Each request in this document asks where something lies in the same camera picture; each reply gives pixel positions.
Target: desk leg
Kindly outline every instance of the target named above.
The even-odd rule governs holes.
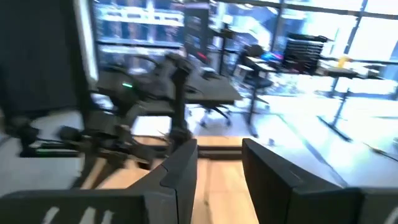
[[[249,130],[251,136],[253,136],[255,138],[258,138],[259,135],[257,133],[257,130],[254,127],[254,125],[252,124],[252,117],[253,117],[253,113],[254,113],[254,105],[256,104],[256,96],[257,96],[257,87],[255,86],[253,88],[253,92],[252,92],[251,99],[250,99],[249,112],[246,113],[244,116],[245,116],[246,124],[248,126],[248,130]]]
[[[337,83],[338,83],[338,77],[333,80],[333,84],[331,85],[331,90],[328,93],[329,98],[333,98],[333,96],[335,95]]]
[[[335,117],[333,118],[333,121],[331,123],[327,122],[324,118],[322,118],[321,116],[318,116],[319,120],[324,123],[325,125],[327,125],[330,129],[332,129],[337,135],[339,135],[342,139],[344,139],[344,141],[352,141],[352,139],[350,137],[348,137],[346,134],[342,133],[337,127],[336,124],[340,118],[340,114],[343,111],[343,107],[344,104],[346,103],[347,97],[349,96],[350,92],[349,89],[347,90],[347,92],[343,95],[343,100],[340,103],[340,107],[337,110],[337,113],[335,115]]]

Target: table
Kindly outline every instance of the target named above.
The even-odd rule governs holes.
[[[285,69],[285,68],[278,68],[278,69],[272,68],[272,67],[270,67],[270,66],[268,66],[266,64],[267,63],[266,61],[261,60],[259,58],[247,57],[247,60],[248,60],[248,63],[250,64],[250,66],[256,68],[255,72],[257,72],[257,73],[260,73],[260,72],[265,72],[265,73],[275,72],[275,73],[289,73],[289,74],[297,74],[297,75],[299,75],[298,71],[291,71],[291,70],[288,70],[288,69]],[[356,69],[356,70],[350,70],[350,69],[347,69],[347,68],[336,68],[336,67],[332,67],[330,65],[322,64],[322,63],[318,67],[318,69],[315,71],[315,73],[313,73],[313,74],[306,73],[304,75],[314,75],[314,76],[333,77],[333,78],[345,77],[345,78],[349,78],[349,79],[353,79],[353,78],[375,79],[375,80],[382,80],[383,79],[383,78],[380,78],[380,77],[376,76],[375,73],[369,72],[369,69],[366,69],[366,68],[359,68],[359,69]],[[344,93],[344,95],[343,95],[343,99],[341,101],[340,107],[338,108],[333,121],[328,122],[324,118],[322,118],[321,116],[318,116],[319,120],[322,123],[327,125],[330,129],[332,129],[336,134],[338,134],[345,141],[350,141],[351,138],[348,137],[343,132],[341,132],[336,127],[336,124],[337,124],[337,122],[338,122],[338,120],[340,118],[341,111],[343,110],[343,107],[344,107],[344,105],[346,103],[346,100],[347,100],[347,97],[349,96],[349,94],[350,94],[350,91],[349,91],[349,89],[347,89],[347,92]],[[257,131],[256,131],[255,127],[252,125],[252,114],[254,112],[254,104],[255,104],[256,96],[257,96],[257,87],[255,86],[254,90],[252,92],[252,96],[251,96],[250,109],[249,109],[248,115],[246,116],[246,123],[248,125],[249,131],[252,134],[252,136],[254,136],[254,137],[258,137]]]
[[[115,73],[112,72],[101,72],[101,79],[97,83],[97,88],[104,92],[112,89],[109,84],[111,83],[110,79],[114,76]],[[174,84],[171,80],[168,80],[166,84],[170,87],[166,95],[170,99],[174,99]],[[186,92],[187,104],[234,105],[236,100],[242,99],[238,91],[229,83],[229,79],[224,76],[205,80],[200,76],[200,71],[196,71],[189,76],[187,85],[198,90],[195,93]],[[169,101],[148,100],[141,103],[146,109],[146,116],[173,116],[174,114]]]

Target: chair base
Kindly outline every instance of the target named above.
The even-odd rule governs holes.
[[[222,112],[219,108],[227,109],[227,112]],[[204,109],[206,109],[205,115],[202,117],[202,119],[199,122],[199,125],[202,126],[203,128],[206,127],[206,118],[207,118],[207,115],[211,113],[211,111],[215,111],[215,112],[221,114],[226,119],[226,125],[228,127],[232,125],[232,121],[229,118],[231,111],[229,110],[228,107],[222,106],[222,105],[211,106],[211,107],[204,106]]]

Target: black monitor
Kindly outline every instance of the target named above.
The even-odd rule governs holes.
[[[209,31],[209,0],[184,2],[184,47],[187,54],[207,64]]]

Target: wooden desk surface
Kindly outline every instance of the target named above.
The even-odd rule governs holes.
[[[200,137],[199,144],[218,145],[241,144],[242,137]],[[142,138],[139,141],[156,142],[155,139]],[[96,168],[103,166],[104,160],[99,160]],[[139,169],[135,162],[128,161],[126,169],[104,181],[99,189],[125,189],[135,181],[149,173]],[[83,185],[87,189],[91,180]],[[211,161],[198,160],[198,178],[195,201],[193,205],[192,223],[194,224],[254,224],[258,223],[249,191],[244,179],[241,161]]]

